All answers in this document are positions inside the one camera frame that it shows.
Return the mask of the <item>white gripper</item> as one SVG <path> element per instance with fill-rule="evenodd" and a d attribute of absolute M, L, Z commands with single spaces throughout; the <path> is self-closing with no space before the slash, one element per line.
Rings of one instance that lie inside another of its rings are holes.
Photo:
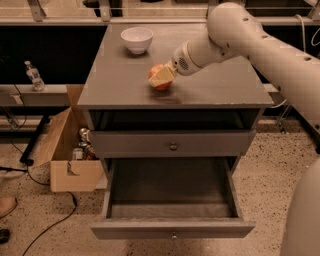
<path fill-rule="evenodd" d="M 149 79 L 150 85 L 157 87 L 172 82 L 176 77 L 176 72 L 183 76 L 189 76 L 200 71 L 202 66 L 196 62 L 193 47 L 192 41 L 181 44 L 171 58 L 172 65 L 176 70 L 169 64 L 163 64 L 164 66 Z"/>

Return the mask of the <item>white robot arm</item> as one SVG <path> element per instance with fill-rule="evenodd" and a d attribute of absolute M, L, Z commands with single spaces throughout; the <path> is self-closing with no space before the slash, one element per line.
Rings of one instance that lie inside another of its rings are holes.
<path fill-rule="evenodd" d="M 178 74 L 191 75 L 238 55 L 279 87 L 311 126 L 320 123 L 319 60 L 269 35 L 255 17 L 234 2 L 209 11 L 207 28 L 178 47 L 149 83 L 158 88 Z M 296 185 L 280 256 L 320 256 L 320 159 L 308 167 Z"/>

